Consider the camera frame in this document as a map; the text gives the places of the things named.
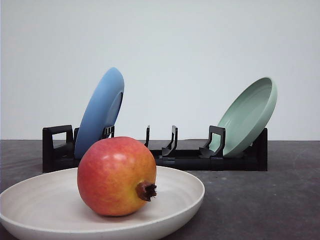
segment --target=white bowl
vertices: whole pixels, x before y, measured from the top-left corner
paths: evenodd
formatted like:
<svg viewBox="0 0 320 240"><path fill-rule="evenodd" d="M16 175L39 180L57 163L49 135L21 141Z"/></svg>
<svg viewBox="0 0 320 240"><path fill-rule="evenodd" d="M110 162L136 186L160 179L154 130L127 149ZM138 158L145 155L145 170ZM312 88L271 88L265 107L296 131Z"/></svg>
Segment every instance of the white bowl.
<svg viewBox="0 0 320 240"><path fill-rule="evenodd" d="M156 240L186 224L198 211L203 183L177 169L157 166L157 196L137 212L100 216L80 198L77 168L19 182L0 196L3 226L20 240Z"/></svg>

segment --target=dark gray table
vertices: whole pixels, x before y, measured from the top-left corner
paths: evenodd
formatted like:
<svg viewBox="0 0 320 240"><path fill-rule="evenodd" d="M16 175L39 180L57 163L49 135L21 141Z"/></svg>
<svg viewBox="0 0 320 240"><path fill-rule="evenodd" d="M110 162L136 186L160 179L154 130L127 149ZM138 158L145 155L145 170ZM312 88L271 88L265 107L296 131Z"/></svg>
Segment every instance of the dark gray table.
<svg viewBox="0 0 320 240"><path fill-rule="evenodd" d="M204 140L180 141L180 147ZM164 146L152 141L151 147ZM1 192L42 174L41 140L1 141ZM205 185L197 214L163 238L319 240L320 141L269 141L263 171L188 171ZM2 225L0 239L15 240Z"/></svg>

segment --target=white wall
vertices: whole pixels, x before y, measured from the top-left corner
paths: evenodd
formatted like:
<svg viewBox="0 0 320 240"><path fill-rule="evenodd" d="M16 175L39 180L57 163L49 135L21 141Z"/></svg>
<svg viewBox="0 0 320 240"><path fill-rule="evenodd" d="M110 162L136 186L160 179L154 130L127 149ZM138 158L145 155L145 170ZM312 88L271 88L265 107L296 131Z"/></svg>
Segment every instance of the white wall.
<svg viewBox="0 0 320 240"><path fill-rule="evenodd" d="M116 135L206 138L255 80L277 83L269 140L320 140L318 0L2 0L1 138L80 125L102 75L125 93Z"/></svg>

